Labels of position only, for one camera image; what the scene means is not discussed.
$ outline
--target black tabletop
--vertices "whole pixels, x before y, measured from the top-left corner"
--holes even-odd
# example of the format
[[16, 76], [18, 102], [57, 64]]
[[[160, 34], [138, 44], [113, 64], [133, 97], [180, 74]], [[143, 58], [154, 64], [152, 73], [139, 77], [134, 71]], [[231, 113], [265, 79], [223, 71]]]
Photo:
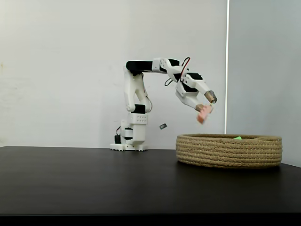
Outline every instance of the black tabletop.
[[0, 215], [301, 213], [301, 169], [214, 169], [174, 150], [0, 148]]

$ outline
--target woven basket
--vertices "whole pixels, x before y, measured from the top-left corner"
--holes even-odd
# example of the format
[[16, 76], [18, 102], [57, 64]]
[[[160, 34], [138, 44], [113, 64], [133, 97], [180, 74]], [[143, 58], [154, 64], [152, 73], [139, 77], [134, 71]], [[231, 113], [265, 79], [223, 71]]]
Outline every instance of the woven basket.
[[282, 159], [282, 138], [275, 136], [187, 134], [176, 141], [179, 161], [207, 167], [268, 168]]

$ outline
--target white robotic arm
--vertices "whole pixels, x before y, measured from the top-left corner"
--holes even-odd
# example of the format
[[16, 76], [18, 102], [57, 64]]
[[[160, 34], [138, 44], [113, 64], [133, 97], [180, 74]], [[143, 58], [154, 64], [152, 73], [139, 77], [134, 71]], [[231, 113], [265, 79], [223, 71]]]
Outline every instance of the white robotic arm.
[[[186, 67], [190, 58], [186, 58], [182, 65], [178, 60], [155, 58], [153, 61], [128, 61], [124, 67], [125, 75], [125, 101], [128, 114], [127, 120], [121, 121], [120, 134], [115, 136], [115, 143], [111, 144], [113, 150], [137, 150], [147, 149], [143, 145], [145, 141], [145, 127], [148, 120], [147, 112], [151, 110], [151, 103], [143, 83], [143, 73], [163, 73], [176, 82], [176, 96], [182, 103], [200, 111], [203, 108], [199, 104], [197, 95], [203, 94], [207, 100], [214, 104], [217, 98], [206, 85], [203, 77], [198, 73], [192, 73]], [[134, 103], [134, 95], [137, 95], [140, 104]]]

